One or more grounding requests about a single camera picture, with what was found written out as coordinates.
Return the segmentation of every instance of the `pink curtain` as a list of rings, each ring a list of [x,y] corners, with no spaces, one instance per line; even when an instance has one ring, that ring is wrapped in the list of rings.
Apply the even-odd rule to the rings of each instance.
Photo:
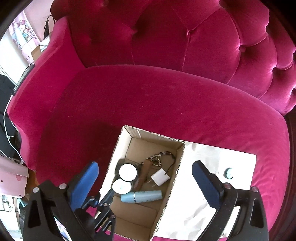
[[[32,29],[24,11],[22,11],[9,26],[9,33],[24,58],[31,64],[34,61],[31,52],[40,45],[40,41]]]

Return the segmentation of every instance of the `sofa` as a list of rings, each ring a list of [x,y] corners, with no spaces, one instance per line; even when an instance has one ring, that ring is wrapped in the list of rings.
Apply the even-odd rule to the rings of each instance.
[[[8,108],[39,182],[95,160],[98,192],[128,124],[255,154],[252,185],[279,230],[296,48],[274,12],[259,0],[54,0],[51,13],[50,44]]]

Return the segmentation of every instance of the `white round lid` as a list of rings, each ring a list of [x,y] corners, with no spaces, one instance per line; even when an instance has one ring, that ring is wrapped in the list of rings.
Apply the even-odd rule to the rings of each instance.
[[[138,175],[136,167],[132,164],[126,163],[123,164],[119,169],[119,176],[122,180],[126,182],[131,182]]]
[[[113,182],[112,189],[118,194],[127,194],[131,191],[132,185],[130,182],[125,182],[122,179],[117,179],[115,182]]]

